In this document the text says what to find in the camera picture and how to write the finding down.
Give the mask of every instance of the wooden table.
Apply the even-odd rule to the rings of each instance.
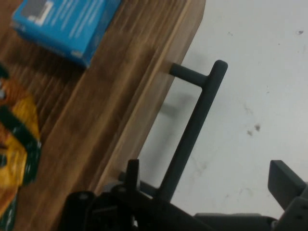
[[[0,62],[35,96],[43,152],[36,182],[19,192],[15,230],[54,230],[71,192],[101,192],[138,156],[205,0],[123,0],[86,71],[17,36],[9,24],[20,3],[0,3]]]

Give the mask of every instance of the blue cardboard box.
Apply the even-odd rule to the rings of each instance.
[[[13,14],[18,34],[89,67],[121,0],[24,0]]]

